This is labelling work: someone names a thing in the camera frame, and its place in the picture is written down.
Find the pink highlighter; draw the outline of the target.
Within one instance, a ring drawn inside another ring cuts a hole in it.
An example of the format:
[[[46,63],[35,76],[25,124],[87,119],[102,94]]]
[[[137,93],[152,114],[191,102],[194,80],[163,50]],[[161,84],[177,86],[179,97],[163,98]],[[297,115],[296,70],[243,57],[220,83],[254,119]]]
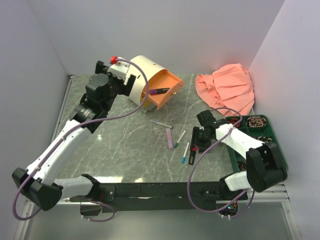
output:
[[[196,154],[197,154],[197,146],[194,146],[190,149],[190,152],[189,152],[189,159],[188,159],[188,164],[189,165],[193,165],[194,162],[195,162],[195,158],[196,158]]]

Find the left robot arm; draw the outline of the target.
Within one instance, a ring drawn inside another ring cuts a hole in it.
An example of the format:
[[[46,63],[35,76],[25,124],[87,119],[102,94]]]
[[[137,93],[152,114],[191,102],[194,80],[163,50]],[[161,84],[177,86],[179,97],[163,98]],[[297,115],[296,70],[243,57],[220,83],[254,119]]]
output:
[[[94,201],[100,196],[100,182],[88,174],[70,179],[57,179],[57,175],[78,145],[105,120],[115,98],[130,95],[136,80],[128,74],[131,66],[123,58],[113,60],[110,67],[98,61],[95,74],[60,134],[26,169],[17,168],[12,173],[19,192],[41,210],[52,209],[63,198],[84,196]]]

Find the round cream drawer cabinet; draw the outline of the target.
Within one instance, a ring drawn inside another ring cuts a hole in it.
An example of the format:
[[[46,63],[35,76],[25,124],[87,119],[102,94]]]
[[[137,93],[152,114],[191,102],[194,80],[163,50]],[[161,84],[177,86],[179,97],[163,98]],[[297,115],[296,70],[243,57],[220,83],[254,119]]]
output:
[[[146,112],[152,109],[159,110],[162,108],[184,86],[182,79],[143,55],[136,56],[130,61],[138,65],[145,73],[150,90],[168,88],[168,92],[166,93],[148,95],[147,100],[142,106],[142,109]],[[147,93],[146,82],[141,72],[133,65],[130,65],[128,69],[127,76],[129,77],[130,75],[134,75],[136,79],[132,86],[129,99],[135,104],[140,105]]]

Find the blue capped marker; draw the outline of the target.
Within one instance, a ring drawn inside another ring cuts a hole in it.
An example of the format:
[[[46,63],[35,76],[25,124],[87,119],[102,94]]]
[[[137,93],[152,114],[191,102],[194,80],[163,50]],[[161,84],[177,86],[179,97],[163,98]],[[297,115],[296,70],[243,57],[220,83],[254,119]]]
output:
[[[187,153],[188,153],[188,151],[190,149],[190,144],[191,143],[189,141],[186,143],[186,146],[185,146],[185,149],[184,149],[184,152],[183,152],[183,155],[182,155],[182,160],[181,160],[182,164],[184,164],[185,161],[186,161]]]

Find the purple highlighter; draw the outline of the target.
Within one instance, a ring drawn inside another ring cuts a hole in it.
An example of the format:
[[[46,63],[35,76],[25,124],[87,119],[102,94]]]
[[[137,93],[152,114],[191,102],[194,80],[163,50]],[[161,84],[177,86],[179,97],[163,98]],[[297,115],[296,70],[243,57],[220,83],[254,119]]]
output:
[[[170,90],[170,88],[156,88],[156,89],[151,89],[149,91],[149,94],[151,96],[155,96],[155,95],[161,95],[161,94],[165,94]]]

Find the lilac correction tape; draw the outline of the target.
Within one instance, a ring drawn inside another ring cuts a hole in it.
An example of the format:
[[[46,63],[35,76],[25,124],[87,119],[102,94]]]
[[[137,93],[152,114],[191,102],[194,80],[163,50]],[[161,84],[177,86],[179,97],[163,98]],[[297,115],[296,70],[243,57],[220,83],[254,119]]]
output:
[[[173,149],[174,145],[173,145],[173,139],[172,139],[172,134],[171,134],[170,128],[166,128],[166,137],[167,137],[168,148]]]

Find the green capped marker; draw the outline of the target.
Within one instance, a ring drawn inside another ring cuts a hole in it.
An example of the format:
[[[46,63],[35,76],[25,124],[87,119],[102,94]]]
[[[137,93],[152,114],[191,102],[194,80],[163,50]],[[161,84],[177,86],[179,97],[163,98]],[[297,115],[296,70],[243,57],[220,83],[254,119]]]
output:
[[[182,141],[183,137],[185,136],[185,134],[187,133],[186,130],[184,130],[181,135],[179,136],[178,140],[176,141],[176,143],[174,144],[174,148],[176,149],[178,147],[178,145],[180,144],[180,142]]]

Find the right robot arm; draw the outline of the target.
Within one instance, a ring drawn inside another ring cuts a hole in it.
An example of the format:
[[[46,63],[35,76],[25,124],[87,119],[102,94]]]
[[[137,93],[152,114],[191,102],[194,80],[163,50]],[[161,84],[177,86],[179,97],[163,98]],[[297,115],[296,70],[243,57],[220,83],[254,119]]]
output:
[[[233,149],[246,162],[246,170],[223,177],[220,196],[231,199],[239,190],[253,189],[261,193],[288,178],[287,167],[281,149],[275,142],[263,142],[236,128],[226,119],[217,120],[210,110],[196,115],[200,127],[192,130],[189,164],[196,152],[206,153],[212,141]]]

